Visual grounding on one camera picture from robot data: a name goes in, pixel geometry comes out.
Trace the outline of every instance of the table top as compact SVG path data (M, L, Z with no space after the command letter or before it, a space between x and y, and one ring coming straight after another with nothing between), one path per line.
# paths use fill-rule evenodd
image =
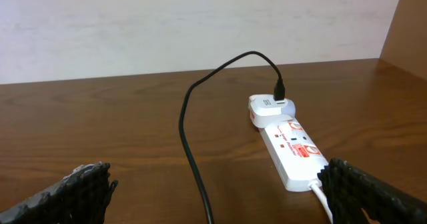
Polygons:
M281 65L286 97L327 159L427 201L427 82L377 59ZM0 209L72 169L111 163L106 223L204 223L178 134L187 88L208 71L0 86ZM226 69L191 94L185 132L217 223L327 223L313 193L285 190L248 97L274 71Z

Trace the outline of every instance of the wood grain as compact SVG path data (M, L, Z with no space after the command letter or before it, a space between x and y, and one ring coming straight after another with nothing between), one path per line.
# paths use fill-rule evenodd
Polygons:
M427 79L427 0L399 0L381 59Z
M282 65L298 121L339 157L427 201L427 82L377 59ZM208 71L0 86L0 209L84 163L119 180L106 223L204 223L177 131ZM248 117L270 67L226 69L191 95L185 130L217 223L327 223L312 193L287 192Z

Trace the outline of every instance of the white cable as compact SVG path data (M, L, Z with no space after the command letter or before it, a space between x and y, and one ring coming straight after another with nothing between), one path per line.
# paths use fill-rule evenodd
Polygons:
M329 207L328 207L328 200L326 199L326 196L323 193L323 191L320 190L320 188L316 184L310 185L309 188L311 190L313 190L313 192L318 197L320 203L322 203L323 208L325 209L326 214L328 215L330 222L334 223L334 219L332 218L332 212L331 212L331 210L329 210Z

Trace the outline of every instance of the brown wooden surface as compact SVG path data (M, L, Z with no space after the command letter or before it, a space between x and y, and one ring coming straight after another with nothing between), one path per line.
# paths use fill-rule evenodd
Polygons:
M381 59L427 79L427 0L399 0Z
M427 201L427 82L377 60L282 65L287 98L327 159ZM177 132L207 71L0 86L0 209L84 163L119 180L106 223L204 223ZM185 130L217 223L327 223L313 193L284 189L248 117L270 67L226 69L191 96Z

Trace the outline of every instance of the wall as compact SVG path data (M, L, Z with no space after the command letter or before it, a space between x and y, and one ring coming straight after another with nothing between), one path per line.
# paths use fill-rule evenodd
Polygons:
M0 83L379 57L397 2L0 0Z
M400 0L381 59L427 79L427 0Z

